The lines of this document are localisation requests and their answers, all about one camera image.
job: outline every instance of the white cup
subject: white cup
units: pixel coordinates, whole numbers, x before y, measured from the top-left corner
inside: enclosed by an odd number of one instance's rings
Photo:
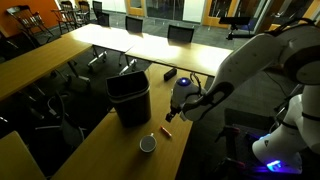
[[[151,133],[150,135],[144,136],[141,140],[140,140],[140,149],[143,152],[149,153],[154,151],[154,149],[157,146],[157,140],[156,138],[153,137],[153,133]]]

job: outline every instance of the marker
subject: marker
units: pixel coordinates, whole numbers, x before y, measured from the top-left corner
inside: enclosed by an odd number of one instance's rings
[[[160,129],[162,130],[162,132],[164,132],[168,137],[171,137],[172,134],[163,126],[160,126]]]

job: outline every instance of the black trash can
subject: black trash can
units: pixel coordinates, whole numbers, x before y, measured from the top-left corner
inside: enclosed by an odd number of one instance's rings
[[[143,71],[107,78],[106,87],[124,127],[137,126],[151,118],[149,82]]]

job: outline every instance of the table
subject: table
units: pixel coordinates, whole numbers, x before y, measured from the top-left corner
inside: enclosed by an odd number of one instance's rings
[[[124,29],[103,27],[96,24],[88,24],[62,35],[63,38],[76,39],[82,42],[90,43],[94,46],[100,46],[113,51],[118,51],[122,54],[127,52],[145,36],[147,36],[145,33],[131,33]],[[93,50],[96,57],[88,63],[91,71],[93,70],[92,64],[106,54],[106,52],[103,52],[99,55],[95,48],[93,48]]]
[[[222,61],[232,52],[196,43],[179,43],[164,37],[147,36],[125,55],[166,66],[215,76]]]
[[[60,38],[0,64],[0,101],[30,85],[91,47]]]
[[[0,139],[1,179],[46,179],[16,131]]]
[[[163,74],[170,67],[152,64],[145,71],[150,84],[151,119],[137,127],[124,128],[116,112],[109,113],[52,177],[59,179],[175,179],[192,126],[176,116],[165,120],[170,111],[170,90],[178,77],[189,76],[178,70],[169,81]],[[204,84],[206,77],[199,75]],[[171,134],[168,138],[161,130]],[[139,141],[154,133],[157,147],[151,154],[139,149]]]

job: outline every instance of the blue light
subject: blue light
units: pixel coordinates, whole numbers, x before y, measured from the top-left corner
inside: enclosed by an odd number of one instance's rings
[[[191,80],[189,78],[182,77],[178,79],[177,84],[179,84],[180,86],[188,86],[191,84]]]
[[[268,137],[268,136],[270,136],[270,134],[266,134],[266,135],[264,135],[264,136],[261,136],[261,137],[259,138],[259,140],[260,140],[260,139],[263,139],[263,138],[265,138],[265,137]]]
[[[271,163],[267,164],[267,167],[270,169],[270,171],[279,171],[279,168],[281,168],[281,161],[272,161]]]

